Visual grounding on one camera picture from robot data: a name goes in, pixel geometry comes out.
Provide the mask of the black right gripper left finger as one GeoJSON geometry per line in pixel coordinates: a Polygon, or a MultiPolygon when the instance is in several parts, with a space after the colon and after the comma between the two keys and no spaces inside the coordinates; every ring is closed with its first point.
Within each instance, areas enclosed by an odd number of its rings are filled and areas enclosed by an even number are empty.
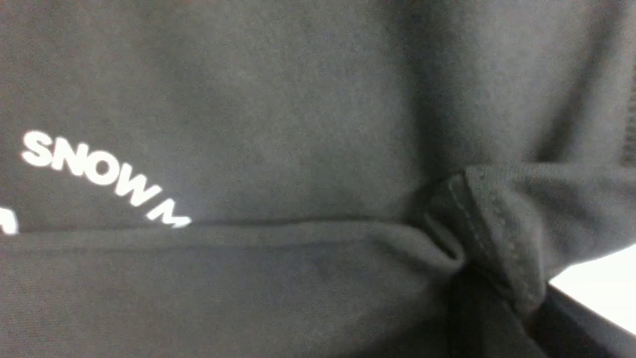
{"type": "Polygon", "coordinates": [[[515,311],[477,270],[452,280],[448,306],[452,358],[545,358],[515,311]]]}

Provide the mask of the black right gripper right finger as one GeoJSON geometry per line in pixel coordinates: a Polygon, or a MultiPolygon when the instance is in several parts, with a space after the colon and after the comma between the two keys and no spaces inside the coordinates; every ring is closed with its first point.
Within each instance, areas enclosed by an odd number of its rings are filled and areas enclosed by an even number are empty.
{"type": "Polygon", "coordinates": [[[524,286],[536,309],[529,320],[531,344],[526,358],[633,358],[635,336],[605,319],[570,295],[543,284],[524,286]]]}

